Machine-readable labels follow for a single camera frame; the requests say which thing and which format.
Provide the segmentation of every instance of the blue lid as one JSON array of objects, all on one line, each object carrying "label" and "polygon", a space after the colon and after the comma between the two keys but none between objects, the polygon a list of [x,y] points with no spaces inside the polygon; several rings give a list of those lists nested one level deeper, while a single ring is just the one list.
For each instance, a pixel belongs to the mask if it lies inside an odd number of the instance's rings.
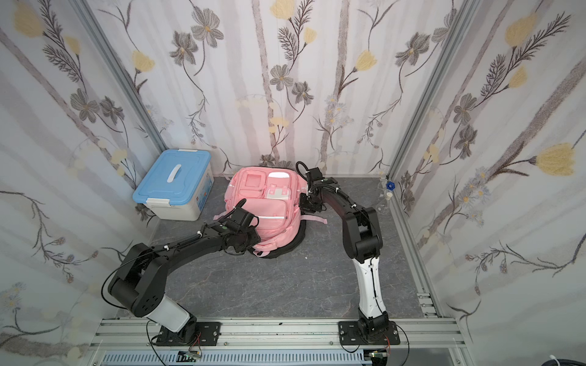
[{"label": "blue lid", "polygon": [[[134,191],[132,199],[136,203],[146,203],[148,198],[169,199],[169,204],[173,206],[188,203],[205,174],[211,158],[210,153],[203,150],[163,151]],[[181,167],[168,183],[171,173],[179,164]]]}]

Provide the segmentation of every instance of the floral wallpaper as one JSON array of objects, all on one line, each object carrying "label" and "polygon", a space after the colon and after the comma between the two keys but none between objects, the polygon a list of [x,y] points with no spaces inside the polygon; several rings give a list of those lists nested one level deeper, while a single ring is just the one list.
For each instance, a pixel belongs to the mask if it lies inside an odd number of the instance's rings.
[{"label": "floral wallpaper", "polygon": [[132,192],[160,152],[67,2],[0,8],[0,364],[76,365],[154,229]]},{"label": "floral wallpaper", "polygon": [[585,20],[582,2],[482,2],[394,177],[479,366],[586,359]]},{"label": "floral wallpaper", "polygon": [[385,175],[462,1],[89,0],[171,148]]}]

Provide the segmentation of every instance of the gray floor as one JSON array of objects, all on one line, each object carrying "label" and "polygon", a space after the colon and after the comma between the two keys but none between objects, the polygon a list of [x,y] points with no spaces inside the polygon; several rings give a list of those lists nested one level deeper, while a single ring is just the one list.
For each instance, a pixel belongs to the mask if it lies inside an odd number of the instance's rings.
[{"label": "gray floor", "polygon": [[[340,178],[341,188],[365,207],[375,205],[377,179]],[[224,210],[228,181],[216,178],[199,220],[161,220],[153,244],[192,235],[202,222]],[[342,223],[328,208],[309,221],[303,243],[275,259],[223,252],[201,257],[172,273],[166,294],[196,316],[357,317],[358,284],[342,247]],[[390,317],[423,317],[397,229],[390,216],[379,218],[384,247],[380,281]]]}]

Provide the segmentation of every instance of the white plastic box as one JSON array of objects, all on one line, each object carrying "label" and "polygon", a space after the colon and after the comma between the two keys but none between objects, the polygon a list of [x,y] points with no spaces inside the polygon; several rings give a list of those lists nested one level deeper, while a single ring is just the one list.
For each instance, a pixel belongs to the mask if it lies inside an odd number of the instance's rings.
[{"label": "white plastic box", "polygon": [[203,150],[163,151],[132,199],[164,220],[197,220],[214,182],[211,158]]}]

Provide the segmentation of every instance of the pink backpack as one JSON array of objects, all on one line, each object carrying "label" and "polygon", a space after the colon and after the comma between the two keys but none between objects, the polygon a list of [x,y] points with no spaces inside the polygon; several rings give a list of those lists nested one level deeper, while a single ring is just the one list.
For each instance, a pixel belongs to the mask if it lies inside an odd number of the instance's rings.
[{"label": "pink backpack", "polygon": [[275,258],[301,243],[305,236],[305,221],[302,220],[327,224],[324,218],[301,213],[299,195],[302,192],[307,193],[307,182],[293,170],[244,167],[228,185],[224,195],[226,211],[214,219],[246,199],[243,208],[258,217],[256,230],[262,240],[251,252],[259,257]]}]

